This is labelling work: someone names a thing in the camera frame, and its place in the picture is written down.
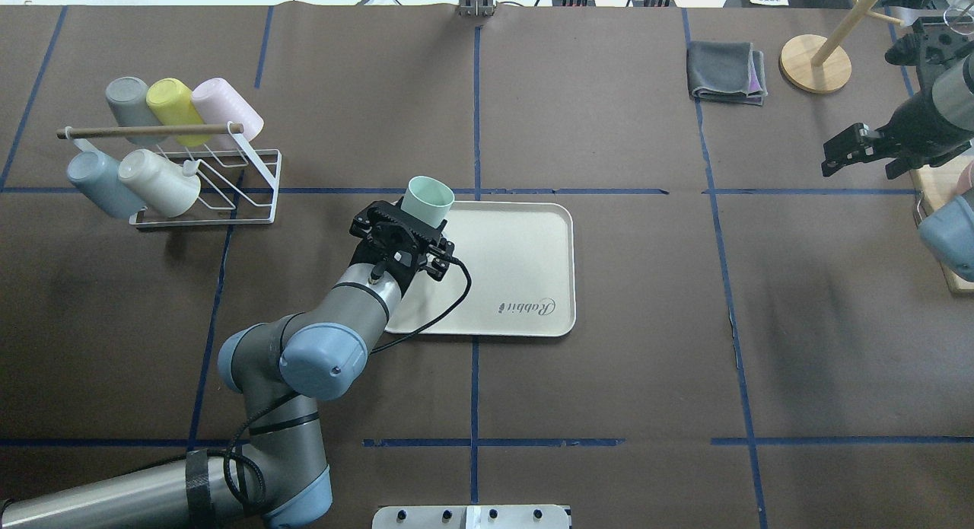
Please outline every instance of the round wooden disc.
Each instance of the round wooden disc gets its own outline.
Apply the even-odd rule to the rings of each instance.
[[[811,57],[825,43],[825,37],[818,34],[801,34],[793,37],[783,48],[778,64],[781,73],[798,88],[813,93],[832,93],[837,91],[852,76],[852,61],[841,46],[821,67],[811,65]]]

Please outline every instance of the cup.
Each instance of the cup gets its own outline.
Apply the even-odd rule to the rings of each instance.
[[[438,180],[418,175],[409,180],[403,196],[403,211],[436,228],[453,205],[453,190]]]
[[[964,171],[960,172],[960,178],[957,179],[957,186],[953,189],[954,195],[961,196],[966,193],[967,190],[974,188],[974,161],[967,164]]]
[[[83,151],[67,164],[67,180],[95,206],[116,219],[125,219],[145,202],[119,182],[119,162],[102,151]]]
[[[152,113],[166,126],[197,126],[202,117],[191,101],[192,92],[176,78],[163,78],[145,93],[145,102]],[[184,147],[198,147],[209,135],[177,135],[177,143]]]
[[[968,34],[974,33],[974,0],[953,0],[949,8],[944,11],[944,23],[953,30],[954,33]]]
[[[105,101],[112,110],[115,121],[121,127],[161,126],[159,119],[149,109],[145,102],[145,93],[149,86],[136,77],[115,78],[105,88]],[[156,137],[126,137],[129,143],[142,147],[151,147],[166,140],[166,136]]]
[[[199,196],[199,176],[186,177],[180,166],[145,148],[122,159],[119,181],[166,217],[182,215]]]
[[[243,124],[243,137],[247,141],[253,141],[264,128],[264,119],[258,115],[257,110],[223,78],[210,78],[198,85],[193,90],[191,100],[193,107],[206,123],[233,121]],[[216,135],[213,142],[228,151],[237,148],[237,142],[230,135]]]

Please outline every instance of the pink object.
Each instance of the pink object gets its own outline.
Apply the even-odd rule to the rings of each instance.
[[[964,171],[960,172],[960,179],[957,179],[957,187],[953,189],[953,193],[960,196],[966,193],[967,190],[974,188],[974,177],[971,176],[972,173],[974,173],[974,161],[967,164]]]
[[[193,90],[193,106],[206,123],[243,123],[243,137],[253,141],[264,128],[264,119],[244,99],[230,82],[210,78]],[[215,143],[225,150],[236,150],[237,143],[229,135],[216,135]]]

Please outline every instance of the wooden base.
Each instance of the wooden base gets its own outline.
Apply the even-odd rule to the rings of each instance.
[[[838,91],[852,77],[852,61],[842,47],[832,51],[832,55],[821,67],[811,65],[811,57],[825,43],[825,37],[818,34],[801,34],[793,37],[783,48],[778,64],[781,73],[798,88],[811,93],[832,93]]]
[[[957,178],[970,161],[969,155],[960,155],[940,167],[925,165],[910,172],[915,188],[923,193],[922,205],[926,214],[931,215],[953,199]],[[946,266],[941,266],[947,279],[947,289],[954,293],[974,294],[974,283],[967,282]]]

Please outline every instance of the blue joint cap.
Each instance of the blue joint cap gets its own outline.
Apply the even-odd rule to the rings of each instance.
[[[281,376],[297,393],[327,401],[349,389],[368,360],[368,347],[354,330],[314,323],[291,336],[281,354]]]
[[[229,339],[223,342],[223,346],[220,346],[220,353],[216,356],[216,371],[220,374],[220,378],[226,383],[230,390],[233,390],[237,394],[242,394],[240,387],[237,383],[234,383],[233,374],[233,361],[234,352],[237,351],[237,345],[240,345],[240,339],[243,339],[244,335],[247,335],[248,331],[251,331],[254,327],[258,325],[264,325],[263,323],[258,323],[257,325],[251,325],[244,329],[243,331],[237,331],[233,335],[230,335]]]
[[[955,196],[919,224],[919,238],[940,262],[974,282],[974,209]]]
[[[291,497],[285,504],[264,514],[264,526],[268,529],[301,527],[321,518],[331,508],[331,466],[321,476]]]

